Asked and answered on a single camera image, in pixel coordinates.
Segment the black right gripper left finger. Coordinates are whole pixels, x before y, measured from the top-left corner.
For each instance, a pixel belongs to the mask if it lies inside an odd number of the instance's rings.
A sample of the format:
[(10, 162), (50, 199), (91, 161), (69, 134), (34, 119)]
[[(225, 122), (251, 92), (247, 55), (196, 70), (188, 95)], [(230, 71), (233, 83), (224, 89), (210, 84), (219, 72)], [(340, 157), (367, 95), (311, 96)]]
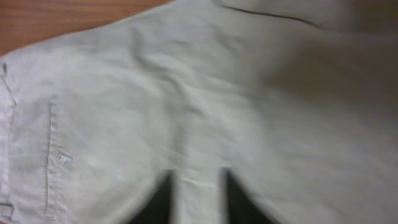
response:
[(153, 194), (126, 224), (171, 224), (174, 209), (174, 171), (167, 170)]

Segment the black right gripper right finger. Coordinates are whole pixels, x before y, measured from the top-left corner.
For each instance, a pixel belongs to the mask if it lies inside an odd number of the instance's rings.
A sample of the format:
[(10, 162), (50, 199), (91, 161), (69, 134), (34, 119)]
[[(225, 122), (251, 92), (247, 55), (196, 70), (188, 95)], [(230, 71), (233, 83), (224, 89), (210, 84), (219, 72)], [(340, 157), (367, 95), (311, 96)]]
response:
[(244, 186), (234, 173), (222, 170), (223, 211), (226, 224), (277, 224), (277, 220), (263, 212), (250, 198)]

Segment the light khaki shorts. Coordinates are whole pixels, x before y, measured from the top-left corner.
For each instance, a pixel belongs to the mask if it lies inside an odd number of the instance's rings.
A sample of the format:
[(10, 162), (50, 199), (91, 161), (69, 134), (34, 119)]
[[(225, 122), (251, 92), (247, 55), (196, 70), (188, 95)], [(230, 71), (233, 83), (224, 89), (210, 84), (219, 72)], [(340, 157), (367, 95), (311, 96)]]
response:
[(397, 222), (397, 2), (180, 0), (1, 57), (1, 221)]

